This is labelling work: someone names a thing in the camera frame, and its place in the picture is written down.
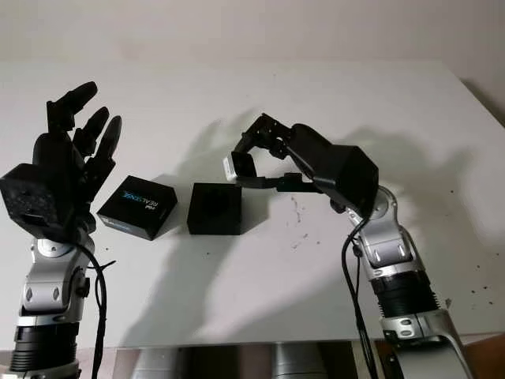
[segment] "silver robotic arm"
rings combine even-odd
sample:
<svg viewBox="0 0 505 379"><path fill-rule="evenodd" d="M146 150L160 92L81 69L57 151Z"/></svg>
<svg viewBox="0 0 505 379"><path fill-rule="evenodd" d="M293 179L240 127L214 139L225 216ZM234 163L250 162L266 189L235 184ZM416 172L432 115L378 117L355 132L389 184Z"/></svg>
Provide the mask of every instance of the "silver robotic arm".
<svg viewBox="0 0 505 379"><path fill-rule="evenodd" d="M89 262L100 285L99 327L93 377L102 358L107 293L89 235L95 231L90 204L113 169L112 154L121 132L113 117L95 154L96 140L109 117L100 108L84 128L73 116L97 93L89 82L47 102L48 132L39 136L32 163L22 163L0 179L9 217L33 237L32 267L24 284L14 336L15 348L4 378L74 379L80 376L76 337L90 290Z"/></svg>
<svg viewBox="0 0 505 379"><path fill-rule="evenodd" d="M311 182L292 173L258 177L249 154L253 147L276 158L289 156ZM377 166L359 147L331 144L308 126L288 128L262 114L223 165L227 179L239 186L324 193L336 212L347 212L379 300L384 336L395 351L390 364L397 378L473 378L449 313L440 309L413 240L398 223L395 196L379 186ZM361 311L358 316L364 328ZM376 376L375 363L369 369Z"/></svg>
<svg viewBox="0 0 505 379"><path fill-rule="evenodd" d="M358 232L366 275L383 314L383 334L395 349L391 364L397 359L407 379L473 378L451 317L440 309L397 209L395 196L380 186L369 221ZM347 213L354 226L361 222L355 211Z"/></svg>

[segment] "wire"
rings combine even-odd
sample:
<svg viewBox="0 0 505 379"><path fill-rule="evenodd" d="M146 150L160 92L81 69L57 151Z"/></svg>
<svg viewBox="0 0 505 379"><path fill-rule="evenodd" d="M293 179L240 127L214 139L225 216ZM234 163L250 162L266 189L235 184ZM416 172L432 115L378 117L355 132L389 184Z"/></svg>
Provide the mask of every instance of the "wire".
<svg viewBox="0 0 505 379"><path fill-rule="evenodd" d="M360 293L360 266L361 266L361 258L356 257L356 297L359 296Z"/></svg>
<svg viewBox="0 0 505 379"><path fill-rule="evenodd" d="M107 267L109 267L109 266L113 265L113 264L114 264L114 263L116 263L116 262L117 262L117 261L114 259L113 261L110 261L109 263L106 263L106 264L104 264L104 265L101 265L101 266L100 266L100 268L101 268L101 269L102 269L102 271L103 271L103 270L105 270ZM89 268L90 270L94 270L94 269L95 269L93 266L88 266L88 268Z"/></svg>
<svg viewBox="0 0 505 379"><path fill-rule="evenodd" d="M107 288L105 286L105 278L103 276L103 269L112 263L100 266L95 256L86 247L77 243L76 247L89 258L96 271L95 280L95 299L96 305L98 306L99 319L98 326L96 328L96 341L95 341L95 354L93 355L93 369L92 369L92 379L96 379L98 376L98 370L102 364L103 357L103 337L105 336L105 322L107 319Z"/></svg>
<svg viewBox="0 0 505 379"><path fill-rule="evenodd" d="M378 379L376 363L373 357L372 345L370 344L370 339L366 331L365 320L363 319L363 314L361 313L361 307L357 299L357 291L354 289L353 281L350 278L349 274L349 268L347 267L347 249L349 248L349 244L353 242L354 237L357 235L357 233L359 233L359 231L366 225L368 221L369 218L364 218L347 236L346 241L342 246L342 270L346 278L347 287L349 288L350 297L353 301L354 314L356 317L356 328L358 335L360 336L361 349L363 350L366 366L368 368L368 372L370 373L370 377L372 379Z"/></svg>

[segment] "table surface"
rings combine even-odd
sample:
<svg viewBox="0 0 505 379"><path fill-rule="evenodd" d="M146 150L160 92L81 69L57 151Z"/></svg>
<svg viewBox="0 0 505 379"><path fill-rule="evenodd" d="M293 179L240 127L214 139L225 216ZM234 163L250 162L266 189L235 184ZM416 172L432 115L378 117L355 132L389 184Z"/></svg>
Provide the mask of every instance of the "table surface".
<svg viewBox="0 0 505 379"><path fill-rule="evenodd" d="M153 242L104 227L92 235L106 270L106 345L139 347L276 340L355 339L340 249L351 229L317 194L245 190L245 233L191 236L194 182L225 182L222 158L267 112L327 139L359 144L398 197L433 290L461 334L505 330L505 130L437 62L226 62L211 65L0 64L0 172L29 162L46 128L45 102L94 80L102 105L123 117L118 165L96 212L128 175L174 186L179 204ZM266 175L289 159L256 154ZM0 349L13 330L30 236L0 205ZM361 307L380 337L370 286ZM86 301L78 343L95 342L97 310Z"/></svg>

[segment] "white wall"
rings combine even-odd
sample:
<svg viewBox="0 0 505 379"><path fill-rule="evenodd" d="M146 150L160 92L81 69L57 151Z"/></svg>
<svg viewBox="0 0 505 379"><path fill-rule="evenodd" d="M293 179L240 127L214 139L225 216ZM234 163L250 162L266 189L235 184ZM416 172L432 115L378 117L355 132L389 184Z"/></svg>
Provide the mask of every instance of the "white wall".
<svg viewBox="0 0 505 379"><path fill-rule="evenodd" d="M3 0L0 59L439 58L505 122L504 0Z"/></svg>

